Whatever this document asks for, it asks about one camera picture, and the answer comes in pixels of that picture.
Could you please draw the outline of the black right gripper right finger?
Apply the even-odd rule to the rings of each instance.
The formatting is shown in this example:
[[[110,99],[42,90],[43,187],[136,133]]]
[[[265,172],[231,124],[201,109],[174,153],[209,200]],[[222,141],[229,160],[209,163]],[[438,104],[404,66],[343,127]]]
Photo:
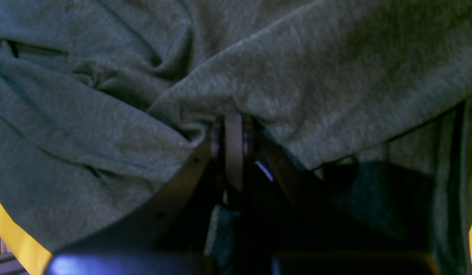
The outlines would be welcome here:
[[[337,209],[326,184],[300,172],[247,115],[234,115],[240,271],[262,275],[437,275],[431,256]]]

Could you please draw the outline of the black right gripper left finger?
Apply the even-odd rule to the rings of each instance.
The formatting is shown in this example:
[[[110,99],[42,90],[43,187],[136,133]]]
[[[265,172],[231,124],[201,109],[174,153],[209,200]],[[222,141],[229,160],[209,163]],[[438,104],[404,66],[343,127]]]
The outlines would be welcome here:
[[[218,117],[170,181],[140,208],[54,252],[46,275],[218,275],[204,253],[212,213],[226,189],[232,115]]]

